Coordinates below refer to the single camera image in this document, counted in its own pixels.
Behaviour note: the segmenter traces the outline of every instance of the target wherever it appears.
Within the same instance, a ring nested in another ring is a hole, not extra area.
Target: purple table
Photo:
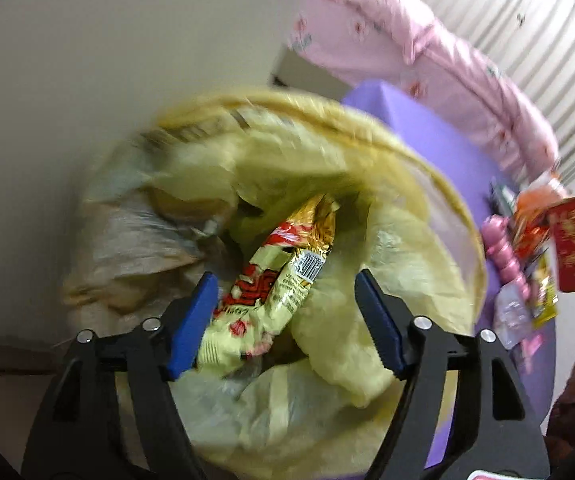
[[[408,146],[439,168],[461,193],[477,226],[491,214],[487,197],[492,177],[511,184],[496,163],[463,134],[428,108],[384,81],[364,82],[347,94],[343,104],[368,112],[380,119],[399,134]],[[477,331],[491,328],[494,298],[501,288],[498,273],[490,262],[487,262],[487,271],[487,297],[476,324]],[[521,379],[538,420],[543,420],[550,409],[554,389],[556,358],[554,321],[542,327],[540,333],[543,335],[543,345],[533,356],[534,371],[530,375],[522,374]],[[446,431],[437,433],[428,465],[441,460],[446,439]]]

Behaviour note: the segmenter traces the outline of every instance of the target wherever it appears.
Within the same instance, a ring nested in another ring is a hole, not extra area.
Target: pink cloth
[[[385,79],[462,131],[517,179],[558,158],[552,127],[493,62],[420,0],[305,0],[290,47],[344,82]]]

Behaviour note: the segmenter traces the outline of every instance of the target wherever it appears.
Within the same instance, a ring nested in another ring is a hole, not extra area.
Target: red cup with gold text
[[[549,208],[547,219],[556,243],[559,290],[575,292],[575,196]]]

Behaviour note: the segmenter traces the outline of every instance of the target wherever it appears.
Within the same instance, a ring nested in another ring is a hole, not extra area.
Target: floor
[[[51,376],[0,376],[0,453],[18,471]]]

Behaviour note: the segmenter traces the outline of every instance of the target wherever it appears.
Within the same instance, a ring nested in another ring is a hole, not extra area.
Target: sticker with red border
[[[467,480],[517,480],[517,478],[514,476],[496,475],[486,471],[474,471],[471,475],[468,476]]]

